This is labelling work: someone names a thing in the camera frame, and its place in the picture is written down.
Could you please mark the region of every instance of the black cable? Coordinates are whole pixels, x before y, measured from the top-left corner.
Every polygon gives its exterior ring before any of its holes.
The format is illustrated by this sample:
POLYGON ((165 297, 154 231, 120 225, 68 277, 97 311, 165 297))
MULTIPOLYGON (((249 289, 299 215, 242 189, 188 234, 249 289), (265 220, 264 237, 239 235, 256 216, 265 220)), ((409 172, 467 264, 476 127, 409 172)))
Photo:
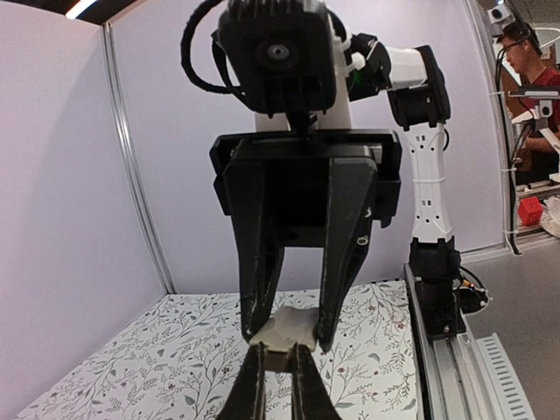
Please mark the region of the black cable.
POLYGON ((344 26, 340 17, 336 15, 332 10, 328 11, 329 16, 332 20, 332 27, 334 28, 334 33, 336 33, 337 37, 339 37, 342 42, 346 42, 348 39, 347 28, 344 26))
POLYGON ((226 88, 228 88, 241 103, 247 105, 247 98, 239 88, 234 86, 231 78, 229 77, 228 58, 226 57, 226 53, 215 41, 212 42, 212 55, 213 61, 218 68, 218 72, 220 73, 220 77, 226 85, 226 88))
POLYGON ((445 146, 444 146, 444 151, 447 150, 447 148, 449 147, 449 141, 450 141, 451 137, 449 136, 449 131, 447 131, 447 129, 445 129, 445 146))
POLYGON ((533 115, 533 118, 535 118, 535 114, 533 114, 533 109, 529 108, 524 101, 522 101, 522 98, 517 98, 517 101, 519 102, 519 104, 524 107, 528 112, 530 112, 533 115))
POLYGON ((185 31, 183 32, 183 39, 181 40, 181 66, 185 70, 186 76, 194 86, 214 94, 229 95, 233 93, 229 87, 216 86, 202 80, 196 74, 192 63, 193 38, 196 28, 202 19, 222 1, 223 0, 205 0, 192 13, 191 18, 186 24, 185 31))
MULTIPOLYGON (((496 87, 496 92, 500 92, 501 91, 501 69, 502 69, 502 63, 503 60, 506 56, 506 52, 507 49, 506 48, 502 48, 500 50, 500 52, 498 53, 498 58, 496 60, 496 69, 495 69, 495 74, 494 74, 494 83, 495 83, 495 87, 496 87)), ((508 135, 508 119, 506 118, 506 110, 504 109, 504 105, 502 102, 502 99, 500 98, 498 100, 498 105, 500 108, 500 117, 501 117, 501 125, 502 125, 502 129, 503 129, 503 135, 504 135, 504 139, 505 139, 505 147, 506 147, 506 156, 507 159, 509 160, 511 157, 511 149, 509 147, 509 135, 508 135)), ((519 251, 519 249, 517 248, 517 245, 515 244, 515 204, 517 201, 517 191, 515 189, 515 176, 512 172, 508 173, 507 176, 507 184, 509 187, 509 208, 510 208, 510 217, 509 217, 509 231, 511 232, 510 234, 507 235, 507 241, 509 242, 509 245, 511 246, 511 249, 514 251, 515 255, 520 255, 521 252, 519 251)))
POLYGON ((476 274, 474 274, 472 271, 470 271, 469 269, 466 269, 466 268, 463 267, 463 266, 461 266, 460 269, 461 269, 462 271, 464 271, 466 274, 468 274, 469 277, 472 278, 476 283, 478 283, 478 284, 479 284, 479 287, 480 287, 481 289, 484 289, 484 290, 487 289, 487 288, 484 286, 484 284, 482 283, 482 281, 480 281, 479 277, 478 277, 476 274))
POLYGON ((509 160, 509 169, 514 168, 515 157, 517 156, 517 153, 521 150, 521 148, 525 144, 525 140, 527 139, 527 136, 529 135, 530 131, 531 131, 531 121, 528 121, 525 124, 525 127, 523 127, 523 130, 521 131, 521 135, 520 135, 519 139, 517 140, 517 143, 515 144, 514 152, 512 153, 512 156, 509 160))
POLYGON ((458 291, 461 290, 461 288, 463 287, 463 282, 465 281, 465 279, 463 277, 458 278, 457 280, 460 281, 459 286, 457 286, 455 289, 453 289, 453 293, 457 293, 458 291))

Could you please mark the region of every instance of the metal frame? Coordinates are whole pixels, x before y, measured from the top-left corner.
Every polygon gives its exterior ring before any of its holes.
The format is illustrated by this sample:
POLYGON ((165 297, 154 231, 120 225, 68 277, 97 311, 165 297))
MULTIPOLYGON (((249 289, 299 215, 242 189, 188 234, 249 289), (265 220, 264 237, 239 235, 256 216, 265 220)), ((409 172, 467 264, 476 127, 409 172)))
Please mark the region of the metal frame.
POLYGON ((523 391, 498 335, 493 334, 484 339, 477 339, 477 343, 482 360, 492 378, 492 383, 500 400, 500 406, 507 413, 507 417, 519 420, 535 420, 535 414, 531 409, 529 399, 523 391))
POLYGON ((410 312, 416 342, 416 364, 419 365, 420 391, 428 407, 419 412, 425 420, 506 420, 473 333, 454 339, 428 341, 422 311, 415 289, 417 281, 405 265, 409 289, 410 312))
POLYGON ((124 96, 116 61, 115 40, 110 24, 101 27, 103 51, 105 55, 105 68, 108 78, 109 96, 113 107, 113 116, 119 137, 122 161, 129 181, 130 192, 134 201, 138 220, 142 228, 143 237, 150 251, 151 259, 156 268, 159 281, 167 294, 177 294, 172 273, 169 269, 154 221, 151 217, 148 200, 138 167, 134 144, 130 138, 129 118, 124 106, 124 96))
MULTIPOLYGON (((463 0, 463 4, 470 16, 470 21, 472 23, 472 28, 474 29, 474 33, 476 35, 477 44, 479 50, 481 52, 480 57, 482 58, 482 62, 485 67, 485 78, 486 84, 488 85, 488 94, 492 96, 492 104, 493 104, 493 117, 494 117, 494 124, 496 127, 496 134, 498 137, 498 150, 500 152, 500 164, 501 168, 508 168, 508 154, 506 153, 506 142, 512 141, 514 139, 514 132, 513 127, 509 124, 507 129, 507 138, 504 138, 503 132, 504 127, 503 123, 500 118, 500 102, 502 102, 504 109, 506 108, 506 101, 503 93, 494 92, 495 86, 493 82, 493 72, 495 70, 495 56, 494 56, 494 49, 492 48, 492 43, 489 42, 489 39, 492 39, 492 34, 490 32, 490 28, 488 27, 487 23, 485 22, 485 15, 481 12, 481 8, 479 5, 478 0, 463 0)), ((509 184, 508 184, 508 177, 509 172, 502 171, 501 172, 501 185, 502 185, 502 198, 503 198, 503 230, 506 233, 509 230, 509 226, 511 225, 511 214, 512 208, 510 206, 510 191, 509 191, 509 184)), ((508 248, 508 239, 507 236, 504 234, 503 243, 504 248, 508 248)))

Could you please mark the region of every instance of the man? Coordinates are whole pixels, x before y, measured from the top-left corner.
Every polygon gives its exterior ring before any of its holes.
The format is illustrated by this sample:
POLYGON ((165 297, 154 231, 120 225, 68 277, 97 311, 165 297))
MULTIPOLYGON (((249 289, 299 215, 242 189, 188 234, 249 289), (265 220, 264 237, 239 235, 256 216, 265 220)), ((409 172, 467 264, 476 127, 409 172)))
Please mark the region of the man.
MULTIPOLYGON (((560 72, 543 64, 538 37, 530 26, 519 22, 508 25, 500 42, 506 49, 507 62, 525 79, 525 83, 560 88, 560 72)), ((533 109, 537 101, 526 100, 523 104, 533 109)), ((554 101, 549 127, 560 138, 560 101, 554 101)), ((539 132, 529 134, 525 146, 530 152, 532 165, 528 172, 517 172, 518 185, 543 181, 549 179, 550 174, 558 172, 558 154, 539 132)))

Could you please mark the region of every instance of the leaf pattern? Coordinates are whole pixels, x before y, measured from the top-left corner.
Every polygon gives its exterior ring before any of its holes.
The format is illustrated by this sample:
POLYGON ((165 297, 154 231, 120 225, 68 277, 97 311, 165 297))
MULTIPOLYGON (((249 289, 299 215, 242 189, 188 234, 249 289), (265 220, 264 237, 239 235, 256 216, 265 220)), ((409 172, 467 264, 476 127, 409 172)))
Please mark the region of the leaf pattern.
MULTIPOLYGON (((309 308, 319 291, 276 295, 309 308)), ((164 297, 81 363, 16 420, 213 420, 248 345, 237 294, 164 297)), ((329 353, 314 354, 332 403, 345 420, 412 420, 417 382, 404 282, 354 286, 329 353)), ((290 418, 291 378, 266 375, 267 419, 290 418)))

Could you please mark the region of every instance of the red object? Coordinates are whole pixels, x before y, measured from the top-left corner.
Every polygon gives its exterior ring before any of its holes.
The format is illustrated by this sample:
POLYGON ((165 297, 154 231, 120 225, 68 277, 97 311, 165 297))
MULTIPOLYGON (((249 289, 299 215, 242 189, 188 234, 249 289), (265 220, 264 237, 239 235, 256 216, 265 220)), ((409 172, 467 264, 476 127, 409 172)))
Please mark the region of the red object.
POLYGON ((543 217, 543 206, 537 197, 529 197, 521 200, 518 213, 523 226, 538 225, 543 217))

